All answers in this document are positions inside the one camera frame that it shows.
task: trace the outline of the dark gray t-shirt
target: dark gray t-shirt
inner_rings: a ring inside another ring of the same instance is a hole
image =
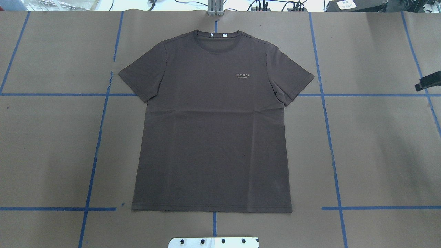
[[[148,102],[133,210],[292,212],[284,107],[314,76],[278,47],[194,30],[118,75]]]

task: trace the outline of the white sticker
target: white sticker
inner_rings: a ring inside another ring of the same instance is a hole
[[[340,9],[352,9],[357,7],[353,0],[340,1],[337,2],[337,5]]]

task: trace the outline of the short sleeve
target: short sleeve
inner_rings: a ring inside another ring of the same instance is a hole
[[[118,75],[139,98],[147,102],[158,94],[166,64],[167,53],[161,42],[118,72]]]
[[[314,79],[313,74],[292,61],[275,45],[267,50],[266,66],[274,93],[285,106]]]

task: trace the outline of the crew neckline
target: crew neckline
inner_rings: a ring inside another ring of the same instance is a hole
[[[230,47],[224,48],[224,49],[211,49],[210,47],[207,47],[206,45],[204,45],[201,40],[199,39],[199,36],[204,36],[204,37],[215,37],[215,38],[231,38],[231,37],[236,37],[236,39],[234,40],[233,45],[231,45]],[[199,30],[194,30],[193,31],[193,37],[194,37],[194,41],[196,42],[196,44],[202,48],[205,51],[211,52],[211,53],[224,53],[224,52],[228,52],[233,50],[237,44],[240,41],[240,38],[242,37],[242,31],[237,30],[234,33],[209,33],[209,32],[202,32]]]

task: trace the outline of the shirt logo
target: shirt logo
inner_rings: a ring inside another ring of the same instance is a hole
[[[243,73],[239,74],[239,73],[237,73],[237,74],[234,74],[234,76],[236,76],[239,79],[246,79],[246,78],[248,78],[250,76],[250,74],[243,74]]]

